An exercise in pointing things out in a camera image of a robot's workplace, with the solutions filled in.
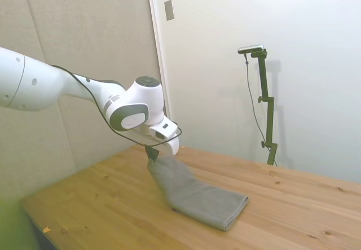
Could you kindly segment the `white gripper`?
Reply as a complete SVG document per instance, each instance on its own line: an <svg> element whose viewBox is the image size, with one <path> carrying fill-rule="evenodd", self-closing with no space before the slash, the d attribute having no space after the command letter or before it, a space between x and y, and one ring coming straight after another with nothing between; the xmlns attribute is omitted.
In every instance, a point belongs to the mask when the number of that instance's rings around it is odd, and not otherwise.
<svg viewBox="0 0 361 250"><path fill-rule="evenodd" d="M166 143L160 145L160 152L151 146L145 146L146 154L149 160L156 161L159 153L163 155L174 156L179 151L179 138L176 137L172 140L168 140Z"/></svg>

